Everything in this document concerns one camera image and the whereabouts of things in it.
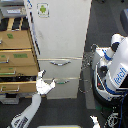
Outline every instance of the white panel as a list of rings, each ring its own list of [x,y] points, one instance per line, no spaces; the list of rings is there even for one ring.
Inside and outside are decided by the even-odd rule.
[[[77,98],[79,79],[71,79],[65,84],[56,84],[56,87],[47,94],[48,99]]]
[[[41,52],[37,57],[45,59],[82,56],[91,0],[31,0],[31,3],[32,9],[27,9],[27,11],[32,10],[33,13]],[[48,18],[38,15],[38,3],[49,5]]]
[[[82,59],[39,61],[40,70],[41,71],[46,70],[46,74],[44,75],[44,78],[79,77],[81,66],[82,66]]]

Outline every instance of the label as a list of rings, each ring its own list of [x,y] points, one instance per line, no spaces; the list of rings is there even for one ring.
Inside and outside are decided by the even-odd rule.
[[[8,68],[9,70],[12,70],[13,68]]]
[[[6,58],[6,56],[5,55],[1,55],[1,58]]]
[[[13,39],[13,35],[12,34],[7,34],[9,39]]]
[[[7,10],[8,14],[20,14],[20,9]]]
[[[13,54],[14,58],[28,58],[27,54]]]
[[[128,71],[120,64],[116,73],[113,76],[113,81],[117,87],[120,87],[122,82],[124,81]]]

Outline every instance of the black cable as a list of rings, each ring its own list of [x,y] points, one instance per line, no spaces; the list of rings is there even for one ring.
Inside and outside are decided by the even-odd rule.
[[[100,4],[104,4],[106,2],[106,0],[96,0],[98,3]]]

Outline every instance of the sticker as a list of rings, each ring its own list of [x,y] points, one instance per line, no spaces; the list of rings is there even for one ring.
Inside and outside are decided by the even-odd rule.
[[[37,9],[39,17],[49,17],[49,5],[47,3],[37,4]]]
[[[27,54],[13,54],[14,58],[28,58]]]
[[[1,55],[1,58],[6,58],[6,56],[5,55]]]
[[[41,6],[40,11],[41,11],[43,14],[45,14],[46,8],[44,7],[44,5]]]
[[[13,68],[8,68],[9,70],[12,70]]]
[[[20,14],[20,9],[7,10],[8,14]]]
[[[13,35],[12,34],[7,34],[9,39],[13,39]]]

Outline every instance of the dark floor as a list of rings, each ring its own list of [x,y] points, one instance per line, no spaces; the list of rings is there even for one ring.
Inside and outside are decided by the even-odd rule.
[[[121,3],[120,0],[105,0],[104,4],[101,0],[92,0],[91,16],[89,21],[85,52],[91,51],[91,45],[110,46],[111,36],[120,33],[126,36],[120,23],[121,10],[128,8],[128,0]],[[86,83],[80,80],[82,89]],[[83,128],[92,128],[93,122],[91,115],[98,117],[101,128],[103,128],[105,119],[100,114],[100,110],[89,108],[86,95],[78,91],[77,99],[67,100],[46,100],[42,99],[41,106],[29,125],[29,128],[36,128],[40,125],[79,125]],[[20,99],[18,105],[3,105],[0,103],[0,128],[6,128],[10,125],[12,118],[21,113],[27,106],[31,104],[31,99]]]

